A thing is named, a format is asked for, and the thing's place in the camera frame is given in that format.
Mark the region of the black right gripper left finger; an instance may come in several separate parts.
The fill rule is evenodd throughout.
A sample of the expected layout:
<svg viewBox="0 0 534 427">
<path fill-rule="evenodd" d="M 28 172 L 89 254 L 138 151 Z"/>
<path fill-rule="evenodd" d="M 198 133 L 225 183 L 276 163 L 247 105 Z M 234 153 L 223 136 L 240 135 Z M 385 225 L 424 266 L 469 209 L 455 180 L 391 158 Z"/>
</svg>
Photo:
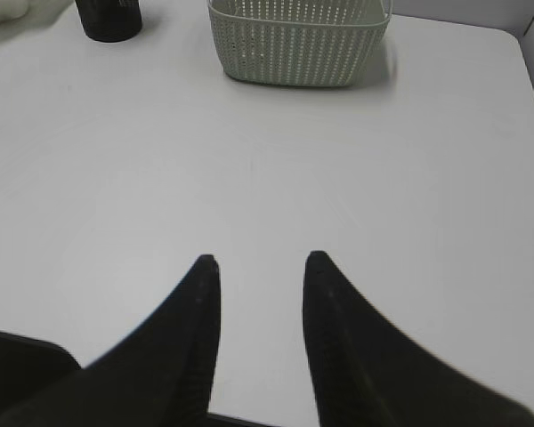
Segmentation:
<svg viewBox="0 0 534 427">
<path fill-rule="evenodd" d="M 87 367 L 60 345 L 0 331 L 0 426 L 202 426 L 220 318 L 219 266 L 205 254 Z"/>
</svg>

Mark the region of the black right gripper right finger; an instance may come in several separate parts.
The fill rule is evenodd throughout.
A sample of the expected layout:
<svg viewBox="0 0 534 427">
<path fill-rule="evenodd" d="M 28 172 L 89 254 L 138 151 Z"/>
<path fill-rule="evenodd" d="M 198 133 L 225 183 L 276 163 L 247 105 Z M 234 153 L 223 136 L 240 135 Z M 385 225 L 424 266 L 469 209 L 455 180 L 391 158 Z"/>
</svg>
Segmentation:
<svg viewBox="0 0 534 427">
<path fill-rule="evenodd" d="M 303 278 L 303 338 L 322 426 L 534 426 L 534 414 L 436 358 L 324 251 Z"/>
</svg>

